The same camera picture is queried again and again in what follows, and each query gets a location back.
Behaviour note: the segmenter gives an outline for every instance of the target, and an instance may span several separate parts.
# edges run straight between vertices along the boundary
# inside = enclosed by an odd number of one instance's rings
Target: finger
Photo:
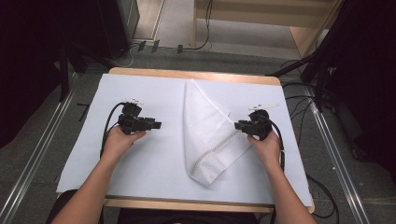
[[[247,135],[247,140],[250,142],[251,145],[255,145],[257,142],[257,139],[254,138],[252,135],[248,134]]]
[[[130,140],[132,142],[135,142],[135,141],[139,140],[140,138],[142,138],[145,135],[146,135],[146,131],[137,132],[137,133],[134,133],[134,134],[130,135]]]

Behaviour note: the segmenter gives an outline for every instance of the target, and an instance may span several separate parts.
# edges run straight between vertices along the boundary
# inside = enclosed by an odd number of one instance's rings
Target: floor
[[[148,34],[160,40],[160,46],[163,47],[175,47],[179,44],[191,46],[191,11],[192,1],[166,0],[157,32],[154,32],[155,34],[148,32]],[[198,23],[197,45],[205,40],[204,24],[204,21]],[[133,56],[132,67],[263,75],[275,72],[287,60],[301,58],[287,27],[222,21],[212,21],[210,24],[211,45],[206,45],[201,52],[183,52],[177,55],[176,50],[163,49],[152,54],[148,48],[141,52],[134,49],[131,55],[125,54],[117,60],[117,63],[128,64]],[[13,214],[15,217],[12,222],[8,223],[44,222],[56,199],[54,191],[68,153],[73,148],[83,125],[80,118],[85,107],[78,104],[90,103],[95,94],[95,85],[100,75],[105,72],[106,69],[103,66],[89,62],[87,73],[78,75],[78,81],[75,84],[76,91],[67,112],[58,124],[58,132],[53,135],[43,161],[37,166],[36,173],[32,176],[32,183],[24,192],[25,196],[19,202],[18,210]],[[288,78],[295,79],[298,75],[297,71],[293,71],[281,80],[284,82]],[[35,146],[45,131],[53,111],[59,106],[57,102],[59,92],[59,89],[55,90],[29,119],[17,138],[0,149],[1,204],[6,202],[23,171],[24,164],[29,161],[31,154],[35,151]],[[287,96],[296,94],[306,94],[305,89],[300,87],[285,89]],[[304,109],[306,104],[297,105],[298,102],[299,100],[288,101],[290,112],[295,106],[298,106],[298,111]],[[300,133],[302,134],[300,150],[305,170],[322,182],[332,193],[340,210],[340,223],[368,223],[355,219],[356,216],[351,209],[346,190],[340,182],[338,171],[335,170],[331,153],[318,128],[315,110],[307,111],[304,120],[303,114],[292,120],[296,138]],[[337,118],[330,109],[326,109],[323,115],[332,131],[332,138],[350,174],[351,181],[359,193],[368,219],[372,223],[396,223],[396,216],[393,215],[396,209],[396,188],[390,181],[388,172],[375,162],[355,160],[350,150],[351,145]],[[331,201],[323,191],[314,183],[310,186],[317,213],[324,215],[331,212]],[[105,212],[106,223],[113,223],[118,210],[110,208]],[[262,223],[268,223],[268,217],[265,217]],[[318,218],[317,221],[335,223],[335,217]]]

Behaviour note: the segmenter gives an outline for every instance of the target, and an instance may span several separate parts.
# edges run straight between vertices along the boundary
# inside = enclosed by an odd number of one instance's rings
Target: white towel
[[[233,164],[250,147],[237,131],[230,112],[212,102],[194,80],[186,82],[184,99],[184,148],[189,176],[203,185]]]

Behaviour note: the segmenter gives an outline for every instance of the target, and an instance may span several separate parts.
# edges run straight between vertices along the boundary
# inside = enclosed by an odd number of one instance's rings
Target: handheld controller
[[[137,131],[149,131],[151,129],[161,129],[161,123],[152,118],[138,117],[142,108],[138,106],[141,104],[136,100],[124,103],[122,114],[119,115],[118,124],[122,131],[126,134],[131,134]]]
[[[253,109],[255,111],[248,115],[250,120],[238,120],[234,123],[234,126],[236,130],[256,135],[262,141],[272,131],[272,122],[269,119],[268,112],[261,105],[255,106]]]

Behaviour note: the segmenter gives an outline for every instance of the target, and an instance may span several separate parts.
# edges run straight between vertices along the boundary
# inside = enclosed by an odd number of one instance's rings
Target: wooden table edge
[[[280,86],[279,78],[259,76],[259,75],[241,75],[241,74],[231,74],[231,73],[193,72],[193,71],[119,68],[119,67],[110,69],[108,73],[113,75],[137,75],[137,76],[145,76],[145,77],[173,77],[173,78],[186,78],[186,79],[193,78],[193,79],[212,80],[212,81],[229,81],[229,82]]]

